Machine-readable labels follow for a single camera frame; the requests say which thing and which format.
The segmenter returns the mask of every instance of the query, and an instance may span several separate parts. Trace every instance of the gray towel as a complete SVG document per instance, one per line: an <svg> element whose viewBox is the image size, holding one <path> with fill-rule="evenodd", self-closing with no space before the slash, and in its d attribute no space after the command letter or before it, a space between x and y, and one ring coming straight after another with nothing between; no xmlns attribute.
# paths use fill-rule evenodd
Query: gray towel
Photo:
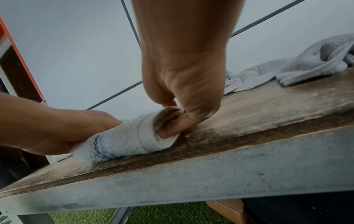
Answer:
<svg viewBox="0 0 354 224"><path fill-rule="evenodd" d="M177 107L141 116L108 131L98 133L76 145L71 153L82 164L109 161L117 157L147 154L169 148L178 135L162 139L156 131L164 123L183 114Z"/></svg>
<svg viewBox="0 0 354 224"><path fill-rule="evenodd" d="M354 34L321 40L295 58L272 60L239 74L226 70L224 95L253 89L274 77L289 86L316 76L331 75L354 65Z"/></svg>

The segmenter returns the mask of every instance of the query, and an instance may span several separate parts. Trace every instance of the cardboard box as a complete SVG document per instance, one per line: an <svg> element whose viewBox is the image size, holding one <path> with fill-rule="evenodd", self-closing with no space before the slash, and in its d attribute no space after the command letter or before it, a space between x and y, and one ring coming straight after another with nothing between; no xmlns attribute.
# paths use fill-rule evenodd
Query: cardboard box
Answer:
<svg viewBox="0 0 354 224"><path fill-rule="evenodd" d="M207 201L206 204L235 224L248 224L248 218L241 199Z"/></svg>

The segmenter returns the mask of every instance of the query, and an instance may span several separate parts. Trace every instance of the skin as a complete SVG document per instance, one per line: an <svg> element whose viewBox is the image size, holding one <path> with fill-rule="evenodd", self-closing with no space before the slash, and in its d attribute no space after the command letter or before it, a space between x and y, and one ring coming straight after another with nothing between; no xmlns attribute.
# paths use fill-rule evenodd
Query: skin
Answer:
<svg viewBox="0 0 354 224"><path fill-rule="evenodd" d="M225 86L226 45L244 0L132 0L148 96L186 113L157 133L168 138L215 114Z"/></svg>
<svg viewBox="0 0 354 224"><path fill-rule="evenodd" d="M148 96L185 114L157 133L168 138L218 111L225 85L226 45L244 0L132 0ZM40 155L68 153L92 135L120 125L101 111L59 110L0 94L0 145Z"/></svg>

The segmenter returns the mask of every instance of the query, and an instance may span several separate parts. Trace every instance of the worn wooden surface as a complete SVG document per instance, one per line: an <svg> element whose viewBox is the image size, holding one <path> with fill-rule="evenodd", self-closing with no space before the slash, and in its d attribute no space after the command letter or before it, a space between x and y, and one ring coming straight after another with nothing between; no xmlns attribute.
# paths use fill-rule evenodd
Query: worn wooden surface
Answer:
<svg viewBox="0 0 354 224"><path fill-rule="evenodd" d="M221 109L211 119L182 134L170 149L92 167L68 158L8 186L0 197L351 124L354 124L354 69L290 87L281 87L273 80L253 90L225 96Z"/></svg>

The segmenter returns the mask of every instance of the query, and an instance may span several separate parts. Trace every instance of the wooden table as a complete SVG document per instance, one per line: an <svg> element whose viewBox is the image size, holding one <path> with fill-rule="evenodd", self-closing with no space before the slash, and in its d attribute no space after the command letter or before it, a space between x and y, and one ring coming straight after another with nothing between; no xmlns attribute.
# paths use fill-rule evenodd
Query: wooden table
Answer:
<svg viewBox="0 0 354 224"><path fill-rule="evenodd" d="M49 165L0 193L18 223L48 212L354 190L354 69L230 94L170 149Z"/></svg>

